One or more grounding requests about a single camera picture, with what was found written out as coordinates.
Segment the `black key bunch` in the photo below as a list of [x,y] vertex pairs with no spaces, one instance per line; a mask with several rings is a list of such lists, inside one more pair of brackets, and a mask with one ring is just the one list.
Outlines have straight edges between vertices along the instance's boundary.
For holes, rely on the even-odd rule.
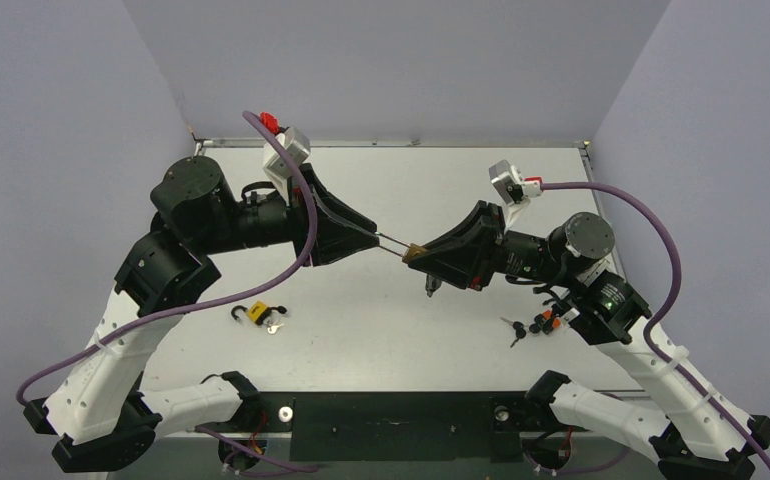
[[427,275],[425,280],[425,292],[428,298],[431,298],[435,292],[440,288],[441,282],[438,278]]

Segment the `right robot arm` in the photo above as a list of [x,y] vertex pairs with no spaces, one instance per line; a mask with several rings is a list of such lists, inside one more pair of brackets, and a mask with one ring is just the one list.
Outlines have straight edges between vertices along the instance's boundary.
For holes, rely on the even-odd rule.
[[727,401],[652,324],[643,297],[606,264],[608,223],[571,216],[545,237],[509,230],[502,209],[478,202],[452,230],[404,255],[433,285],[481,290],[493,276],[547,294],[549,319],[571,328],[619,365],[653,401],[638,407],[548,371],[527,391],[525,413],[539,427],[580,427],[654,462],[668,479],[748,479],[770,446],[770,419]]

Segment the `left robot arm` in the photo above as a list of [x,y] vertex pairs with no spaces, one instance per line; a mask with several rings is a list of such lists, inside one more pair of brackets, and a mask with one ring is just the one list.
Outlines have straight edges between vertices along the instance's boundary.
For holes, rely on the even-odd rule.
[[300,179],[229,187],[206,156],[174,163],[151,192],[156,213],[119,268],[106,311],[63,384],[29,400],[24,415],[57,437],[66,473],[120,470],[164,436],[204,424],[236,430],[262,417],[258,390],[243,374],[149,391],[141,380],[161,340],[221,276],[212,256],[291,243],[306,265],[327,265],[374,248],[376,224],[329,193],[309,165]]

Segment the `brass padlock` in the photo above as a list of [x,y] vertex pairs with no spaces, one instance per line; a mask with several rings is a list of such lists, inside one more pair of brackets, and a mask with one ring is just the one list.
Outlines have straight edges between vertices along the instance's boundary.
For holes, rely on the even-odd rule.
[[427,252],[427,249],[423,246],[404,242],[380,231],[375,232],[375,237],[379,240],[379,249],[399,257],[404,263],[408,263],[417,256]]

